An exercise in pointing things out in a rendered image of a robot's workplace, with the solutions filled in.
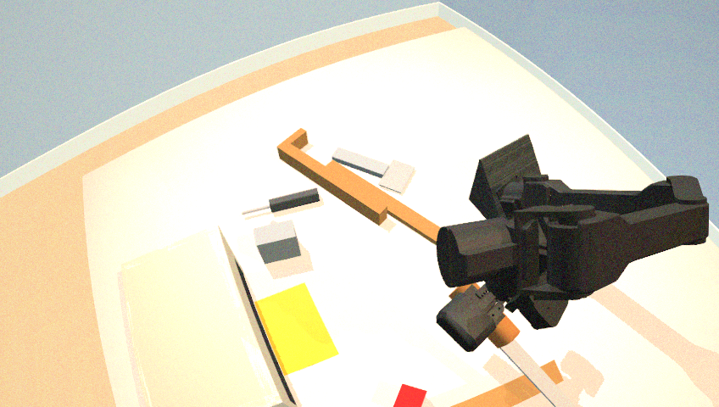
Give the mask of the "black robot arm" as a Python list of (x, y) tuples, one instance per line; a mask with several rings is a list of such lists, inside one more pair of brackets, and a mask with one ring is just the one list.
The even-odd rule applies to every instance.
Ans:
[(522, 180), (496, 190), (508, 220), (442, 226), (436, 253), (448, 288), (515, 277), (504, 308), (534, 330), (557, 326), (569, 300), (616, 282), (633, 261), (709, 236), (709, 203), (692, 176), (641, 191), (570, 189), (548, 174)]

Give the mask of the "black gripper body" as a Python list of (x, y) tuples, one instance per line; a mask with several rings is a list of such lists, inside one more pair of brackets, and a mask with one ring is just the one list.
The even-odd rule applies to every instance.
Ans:
[(464, 293), (452, 298), (436, 315), (437, 324), (466, 352), (473, 352), (496, 329), (495, 321), (503, 314), (504, 303), (516, 295), (513, 276), (485, 281), (474, 299)]

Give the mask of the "black-handled tool with grey metal rod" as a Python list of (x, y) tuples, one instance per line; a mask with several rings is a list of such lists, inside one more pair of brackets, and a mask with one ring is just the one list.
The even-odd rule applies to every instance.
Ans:
[(249, 211), (242, 212), (242, 214), (244, 215), (247, 213), (253, 213), (253, 212), (257, 212), (257, 211), (269, 209), (269, 208), (272, 213), (275, 213), (275, 212), (283, 211), (286, 209), (303, 206), (306, 204), (312, 204), (312, 203), (319, 202), (319, 201), (320, 201), (320, 198), (319, 198), (319, 193), (317, 191), (317, 188), (312, 188), (312, 189), (305, 190), (302, 192), (295, 192), (295, 193), (291, 193), (291, 194), (288, 194), (285, 196), (280, 196), (277, 198), (269, 199), (270, 205), (260, 207), (257, 209), (251, 209)]

